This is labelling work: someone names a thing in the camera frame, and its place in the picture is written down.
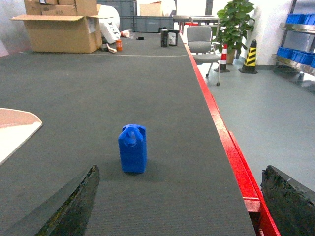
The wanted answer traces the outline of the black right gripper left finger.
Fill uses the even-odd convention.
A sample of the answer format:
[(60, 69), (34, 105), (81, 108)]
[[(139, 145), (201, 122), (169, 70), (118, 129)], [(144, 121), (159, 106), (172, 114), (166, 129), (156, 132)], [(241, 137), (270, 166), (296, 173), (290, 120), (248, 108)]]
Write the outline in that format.
[(2, 236), (83, 236), (93, 207), (100, 174), (97, 165), (68, 182)]

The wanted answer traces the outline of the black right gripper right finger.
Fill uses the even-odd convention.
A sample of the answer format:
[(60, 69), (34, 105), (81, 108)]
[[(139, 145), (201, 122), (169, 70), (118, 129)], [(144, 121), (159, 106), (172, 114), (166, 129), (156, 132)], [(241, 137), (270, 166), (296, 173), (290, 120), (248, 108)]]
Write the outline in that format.
[(262, 171), (261, 190), (269, 212), (283, 236), (315, 234), (315, 192), (278, 168)]

